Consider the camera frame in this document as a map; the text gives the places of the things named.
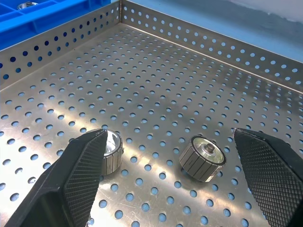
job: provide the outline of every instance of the blue bin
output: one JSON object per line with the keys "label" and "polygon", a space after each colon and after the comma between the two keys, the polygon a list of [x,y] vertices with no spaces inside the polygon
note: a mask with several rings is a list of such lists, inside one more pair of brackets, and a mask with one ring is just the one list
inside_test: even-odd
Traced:
{"label": "blue bin", "polygon": [[17,10],[26,1],[0,1],[0,50],[108,5],[111,0],[32,0],[38,5]]}

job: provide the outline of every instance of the metal bearing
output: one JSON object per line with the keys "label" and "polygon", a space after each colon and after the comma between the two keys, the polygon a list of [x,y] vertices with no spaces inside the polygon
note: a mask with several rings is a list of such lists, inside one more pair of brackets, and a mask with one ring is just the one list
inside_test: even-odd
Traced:
{"label": "metal bearing", "polygon": [[226,157],[213,142],[202,136],[194,136],[181,153],[179,161],[193,178],[208,182],[226,163]]}
{"label": "metal bearing", "polygon": [[114,131],[107,130],[106,151],[102,160],[101,175],[111,174],[121,165],[123,153],[121,137]]}

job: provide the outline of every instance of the grooved roller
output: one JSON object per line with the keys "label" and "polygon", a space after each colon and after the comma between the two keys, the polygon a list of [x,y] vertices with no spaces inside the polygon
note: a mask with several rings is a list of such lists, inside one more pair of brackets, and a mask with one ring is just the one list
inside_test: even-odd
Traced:
{"label": "grooved roller", "polygon": [[180,155],[179,161],[193,178],[208,182],[226,163],[226,157],[213,142],[202,136],[194,136]]}
{"label": "grooved roller", "polygon": [[106,152],[102,160],[101,175],[111,174],[121,165],[121,157],[123,153],[122,139],[114,131],[107,130]]}

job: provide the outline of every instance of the blue plastic crate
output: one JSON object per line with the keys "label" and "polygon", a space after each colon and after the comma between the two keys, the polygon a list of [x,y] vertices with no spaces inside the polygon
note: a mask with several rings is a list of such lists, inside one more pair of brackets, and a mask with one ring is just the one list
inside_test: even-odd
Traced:
{"label": "blue plastic crate", "polygon": [[32,0],[38,5],[17,10],[26,1],[0,1],[0,50],[108,5],[111,0]]}

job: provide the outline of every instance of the perforated metal tray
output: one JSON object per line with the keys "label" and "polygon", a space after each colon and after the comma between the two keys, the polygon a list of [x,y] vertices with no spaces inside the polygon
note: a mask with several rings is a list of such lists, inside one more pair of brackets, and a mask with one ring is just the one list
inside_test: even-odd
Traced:
{"label": "perforated metal tray", "polygon": [[[129,1],[12,46],[0,62],[2,225],[69,141],[95,128],[118,131],[125,151],[100,178],[91,226],[268,226],[233,128],[303,157],[301,63]],[[197,134],[227,157],[208,183],[178,162]]]}

